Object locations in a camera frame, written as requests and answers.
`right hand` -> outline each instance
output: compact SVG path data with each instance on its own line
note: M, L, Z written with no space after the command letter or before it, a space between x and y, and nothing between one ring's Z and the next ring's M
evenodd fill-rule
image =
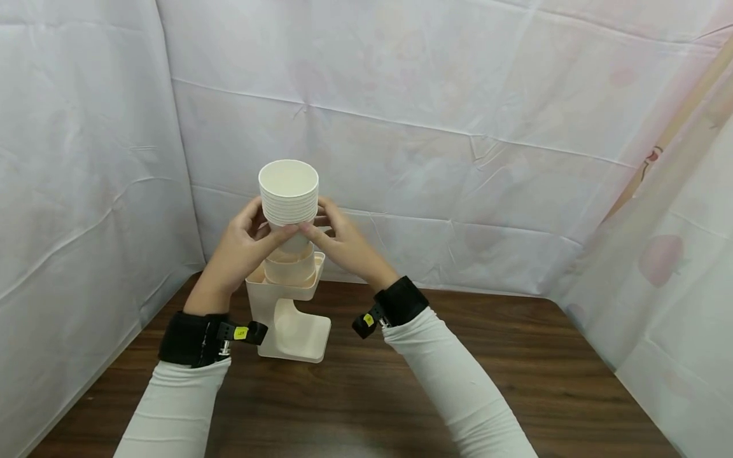
M320 216L316 217L315 223L318 226L331 226L333 229L324 232L310 223L301 224L299 229L331 261L363 279L376 292L389 288L399 280L394 268L371 247L336 204L326 197L319 197L318 204L323 211L319 211Z

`dispenser base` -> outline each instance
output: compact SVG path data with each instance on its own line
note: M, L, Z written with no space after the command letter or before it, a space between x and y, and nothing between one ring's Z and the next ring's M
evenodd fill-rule
M264 358L290 359L306 363L323 360L331 320L304 314L290 299L280 299L275 307L275 328L268 333L257 353Z

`hand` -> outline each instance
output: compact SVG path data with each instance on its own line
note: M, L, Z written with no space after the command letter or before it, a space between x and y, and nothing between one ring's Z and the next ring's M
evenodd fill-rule
M229 296L270 253L297 232L296 226L270 232L262 213L262 199L252 199L229 222L183 311L199 315L226 313Z
M340 268L365 280L374 291L389 288L399 280L397 272L364 239L359 230L341 213L330 199L318 198L323 208L316 217L316 225L331 226L324 232L313 224L300 225L300 231Z

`black wrist strap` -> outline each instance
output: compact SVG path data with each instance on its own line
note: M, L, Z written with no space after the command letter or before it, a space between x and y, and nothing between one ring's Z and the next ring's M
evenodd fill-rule
M351 328L366 339L374 333L377 323L389 327L406 325L430 303L407 277L397 280L392 286L374 296L375 304L369 312L356 317Z
M203 367L228 358L229 341L260 345L268 327L251 321L246 327L229 321L229 314L205 317L177 312L168 323L158 358L168 363Z

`white backdrop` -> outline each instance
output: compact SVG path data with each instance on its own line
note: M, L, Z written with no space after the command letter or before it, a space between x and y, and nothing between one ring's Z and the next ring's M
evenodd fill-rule
M550 296L688 457L733 451L733 78Z
M534 295L733 16L725 0L158 3L207 255L259 169L299 158L416 281Z
M0 3L0 456L202 267L169 78L154 1Z

